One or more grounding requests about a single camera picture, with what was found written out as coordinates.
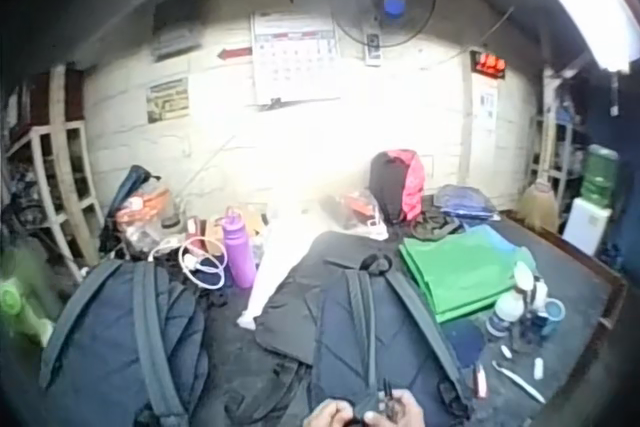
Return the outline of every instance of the red and black backpack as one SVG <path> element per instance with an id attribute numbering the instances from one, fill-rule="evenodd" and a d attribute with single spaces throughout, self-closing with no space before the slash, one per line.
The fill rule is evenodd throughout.
<path id="1" fill-rule="evenodd" d="M 387 224 L 415 219 L 422 211 L 424 168 L 413 150 L 387 150 L 371 161 L 369 190 Z"/>

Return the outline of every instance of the blue fan hub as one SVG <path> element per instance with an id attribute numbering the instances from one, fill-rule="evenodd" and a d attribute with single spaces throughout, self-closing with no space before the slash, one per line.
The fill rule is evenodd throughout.
<path id="1" fill-rule="evenodd" d="M 402 17 L 407 9 L 406 0 L 383 0 L 384 13 L 392 18 L 399 19 Z"/>

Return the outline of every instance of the red arrow sign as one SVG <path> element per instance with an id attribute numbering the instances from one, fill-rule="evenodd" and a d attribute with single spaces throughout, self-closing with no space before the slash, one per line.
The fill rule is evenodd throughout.
<path id="1" fill-rule="evenodd" d="M 248 57 L 253 54 L 251 47 L 240 47 L 239 49 L 222 49 L 218 53 L 220 60 L 237 59 L 238 57 Z"/>

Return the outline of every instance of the painted wall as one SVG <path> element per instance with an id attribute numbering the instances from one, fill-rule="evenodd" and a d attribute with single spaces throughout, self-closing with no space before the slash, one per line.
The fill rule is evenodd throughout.
<path id="1" fill-rule="evenodd" d="M 306 8 L 326 8 L 327 2 L 293 0 Z M 519 31 L 506 22 L 487 41 L 508 63 L 494 131 L 473 122 L 469 56 L 455 55 L 499 19 L 480 0 L 437 0 L 425 31 L 384 50 L 379 68 L 366 67 L 362 46 L 337 29 L 341 98 L 259 112 L 251 57 L 223 61 L 217 55 L 251 45 L 254 10 L 290 5 L 208 0 L 203 48 L 159 63 L 148 48 L 153 6 L 144 5 L 78 53 L 81 65 L 100 60 L 86 79 L 85 116 L 102 205 L 132 163 L 163 176 L 189 200 L 189 210 L 212 215 L 237 201 L 362 187 L 371 157 L 388 148 L 419 152 L 428 191 L 468 182 L 499 207 L 514 205 L 525 182 L 540 65 Z M 148 124 L 147 88 L 183 76 L 189 78 L 190 116 Z"/>

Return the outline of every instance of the ceiling light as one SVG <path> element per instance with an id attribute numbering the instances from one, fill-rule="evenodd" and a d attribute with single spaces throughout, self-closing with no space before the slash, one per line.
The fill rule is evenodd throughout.
<path id="1" fill-rule="evenodd" d="M 604 69 L 628 71 L 640 57 L 640 28 L 623 0 L 559 0 Z"/>

